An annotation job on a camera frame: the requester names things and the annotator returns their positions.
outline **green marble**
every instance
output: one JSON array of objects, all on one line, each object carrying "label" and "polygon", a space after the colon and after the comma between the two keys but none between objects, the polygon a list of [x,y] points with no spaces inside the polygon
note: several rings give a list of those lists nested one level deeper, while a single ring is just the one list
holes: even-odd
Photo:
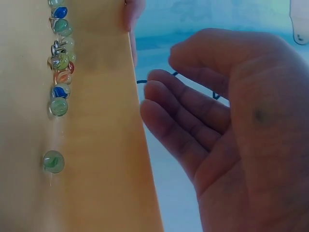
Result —
[{"label": "green marble", "polygon": [[63,2],[64,2],[64,0],[48,0],[48,4],[51,7],[58,7],[58,6],[62,5]]},{"label": "green marble", "polygon": [[61,40],[61,43],[67,43],[63,45],[63,48],[66,49],[67,52],[71,52],[74,49],[75,41],[72,37],[65,37]]},{"label": "green marble", "polygon": [[44,169],[51,173],[59,173],[64,169],[64,158],[58,151],[48,151],[43,158]]},{"label": "green marble", "polygon": [[64,116],[68,107],[68,102],[64,98],[54,98],[50,103],[50,110],[57,117]]},{"label": "green marble", "polygon": [[69,27],[69,22],[66,19],[61,18],[55,22],[54,31],[56,33],[60,33],[62,31],[67,30],[68,27]]},{"label": "green marble", "polygon": [[70,36],[73,32],[73,27],[71,25],[68,25],[67,28],[65,28],[64,30],[62,31],[59,31],[58,34],[63,36],[63,37],[67,37],[67,36]]},{"label": "green marble", "polygon": [[56,69],[59,71],[66,69],[70,61],[69,56],[64,53],[60,53],[57,56],[59,58],[59,63],[56,65]]},{"label": "green marble", "polygon": [[76,54],[74,52],[67,52],[67,55],[69,57],[69,61],[73,63],[76,61]]}]

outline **metal thumbtack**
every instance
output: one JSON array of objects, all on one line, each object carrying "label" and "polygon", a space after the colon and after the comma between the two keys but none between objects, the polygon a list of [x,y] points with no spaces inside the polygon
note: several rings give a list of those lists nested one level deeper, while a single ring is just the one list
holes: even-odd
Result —
[{"label": "metal thumbtack", "polygon": [[58,55],[59,53],[66,53],[66,49],[63,48],[67,42],[59,43],[57,40],[54,41],[54,44],[51,46],[52,57]]},{"label": "metal thumbtack", "polygon": [[49,64],[51,70],[55,70],[56,66],[60,63],[60,59],[58,56],[53,56],[48,58],[47,63]]}]

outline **blue marble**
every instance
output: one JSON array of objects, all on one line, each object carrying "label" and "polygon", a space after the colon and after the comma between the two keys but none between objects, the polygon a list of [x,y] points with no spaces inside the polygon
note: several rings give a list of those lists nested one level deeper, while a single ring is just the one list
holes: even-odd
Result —
[{"label": "blue marble", "polygon": [[68,98],[70,96],[70,87],[65,83],[60,83],[54,86],[52,97],[53,98]]},{"label": "blue marble", "polygon": [[55,8],[55,10],[53,11],[53,17],[54,18],[64,18],[65,16],[67,16],[67,13],[68,13],[67,7],[59,6]]}]

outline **finger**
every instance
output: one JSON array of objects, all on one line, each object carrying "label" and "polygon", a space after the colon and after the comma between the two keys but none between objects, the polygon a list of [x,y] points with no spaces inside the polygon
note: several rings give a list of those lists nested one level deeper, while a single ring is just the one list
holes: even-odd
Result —
[{"label": "finger", "polygon": [[125,28],[132,31],[136,20],[140,17],[146,6],[145,0],[126,0],[125,6]]},{"label": "finger", "polygon": [[179,74],[228,99],[229,79],[227,77],[209,68],[182,67]]},{"label": "finger", "polygon": [[187,87],[177,77],[164,70],[156,70],[149,74],[148,81],[162,82],[176,99],[208,127],[223,134],[230,124],[230,109],[220,102]]},{"label": "finger", "polygon": [[130,32],[130,43],[134,66],[137,66],[137,52],[136,52],[136,40],[134,32]]},{"label": "finger", "polygon": [[282,44],[267,33],[204,29],[172,47],[169,63],[179,73],[188,68],[206,67],[229,77],[241,63],[280,51]]},{"label": "finger", "polygon": [[171,91],[159,81],[148,81],[144,89],[145,99],[158,103],[185,131],[191,134],[205,149],[211,151],[221,134],[205,126],[188,112]]},{"label": "finger", "polygon": [[151,133],[178,160],[188,177],[193,181],[207,151],[156,102],[145,100],[140,114]]}]

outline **wooden plank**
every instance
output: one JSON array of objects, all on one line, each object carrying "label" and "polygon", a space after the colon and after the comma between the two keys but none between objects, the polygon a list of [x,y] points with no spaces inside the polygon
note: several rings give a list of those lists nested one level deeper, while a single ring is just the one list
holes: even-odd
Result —
[{"label": "wooden plank", "polygon": [[70,0],[76,73],[65,127],[68,231],[163,231],[123,0]]},{"label": "wooden plank", "polygon": [[[55,118],[47,1],[0,3],[0,231],[161,232],[123,0],[67,4],[76,72]],[[43,171],[50,149],[65,157],[60,174]]]}]

